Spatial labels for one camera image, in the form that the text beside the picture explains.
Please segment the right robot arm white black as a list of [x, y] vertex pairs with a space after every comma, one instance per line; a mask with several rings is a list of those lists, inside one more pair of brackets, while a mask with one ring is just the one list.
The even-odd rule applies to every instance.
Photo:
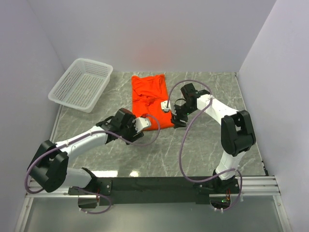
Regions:
[[193, 180], [187, 176], [185, 179], [222, 193], [234, 184], [241, 159], [256, 143], [251, 116], [246, 110], [238, 111], [217, 100], [208, 86], [204, 90], [196, 90], [193, 83], [193, 80], [188, 80], [181, 88], [184, 104], [171, 105], [167, 100], [161, 103], [161, 109], [165, 113], [171, 112], [174, 128], [186, 128], [186, 133], [193, 125], [188, 121], [188, 115], [195, 111], [206, 113], [219, 123], [224, 151], [213, 175], [204, 180]]

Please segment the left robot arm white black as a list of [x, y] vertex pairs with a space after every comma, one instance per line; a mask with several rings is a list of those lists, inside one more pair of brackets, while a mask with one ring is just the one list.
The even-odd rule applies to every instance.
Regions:
[[98, 178], [87, 168], [69, 168], [69, 162], [116, 139], [132, 144], [143, 137], [142, 131], [150, 125], [150, 120], [145, 116], [136, 117], [129, 110], [121, 108], [114, 116], [98, 122], [80, 135], [57, 143], [44, 141], [34, 155], [26, 177], [32, 177], [46, 192], [68, 185], [80, 188], [85, 194], [99, 193]]

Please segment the orange t shirt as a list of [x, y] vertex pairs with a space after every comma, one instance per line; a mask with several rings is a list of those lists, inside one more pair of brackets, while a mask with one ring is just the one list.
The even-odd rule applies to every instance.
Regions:
[[168, 99], [165, 75], [158, 74], [140, 78], [131, 77], [132, 85], [132, 113], [139, 117], [146, 114], [154, 116], [156, 120], [150, 118], [151, 126], [148, 131], [166, 129], [173, 126], [171, 123], [171, 113], [165, 113], [161, 109], [161, 102]]

